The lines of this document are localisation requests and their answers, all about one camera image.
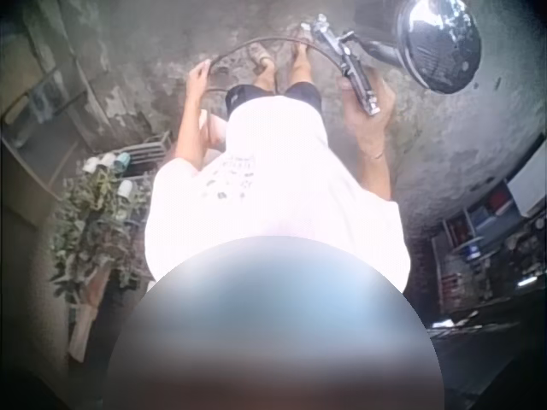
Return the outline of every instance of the hand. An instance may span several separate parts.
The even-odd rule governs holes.
[[[338,87],[342,91],[346,128],[357,138],[362,152],[376,158],[384,152],[385,129],[395,107],[395,92],[384,82],[376,69],[365,67],[365,74],[378,98],[380,112],[376,115],[369,116],[361,108],[347,78],[338,79]]]
[[[209,80],[209,68],[211,60],[205,60],[197,64],[189,73],[186,79],[186,101],[200,103],[203,94],[207,90]]]

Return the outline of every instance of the man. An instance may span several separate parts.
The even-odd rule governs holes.
[[[207,166],[213,138],[200,132],[199,117],[210,61],[190,71],[175,158],[156,176],[146,227],[146,259],[156,280],[217,244],[275,235],[345,250],[404,290],[409,254],[384,152],[395,95],[370,70],[381,112],[369,117],[350,83],[339,81],[345,124],[362,157],[357,182],[328,148],[308,47],[293,52],[291,86],[275,96],[274,60],[253,44],[250,55],[263,71],[253,85],[226,95],[226,152]]]

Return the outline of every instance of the light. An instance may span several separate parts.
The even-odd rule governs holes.
[[[454,322],[452,319],[443,320],[442,322],[435,322],[432,325],[433,329],[438,329],[439,327],[454,327]]]
[[[536,280],[538,280],[537,276],[532,276],[530,278],[522,279],[517,286],[521,288],[522,286],[526,286],[527,284],[533,284]]]

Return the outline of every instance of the air conditioner unit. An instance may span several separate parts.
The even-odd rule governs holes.
[[[547,147],[544,143],[507,186],[522,216],[530,218],[547,195]]]

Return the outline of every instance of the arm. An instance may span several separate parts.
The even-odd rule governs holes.
[[[207,89],[210,60],[203,61],[189,73],[186,81],[186,100],[180,123],[175,158],[190,162],[197,170],[203,166],[208,141],[203,140],[199,131],[199,115],[203,94]]]
[[[395,93],[378,72],[367,69],[367,76],[379,101],[380,112],[373,117],[365,113],[357,101],[351,83],[340,79],[338,85],[344,101],[345,125],[359,143],[361,151],[361,186],[382,199],[391,199],[390,170],[385,160],[385,129],[395,106]]]

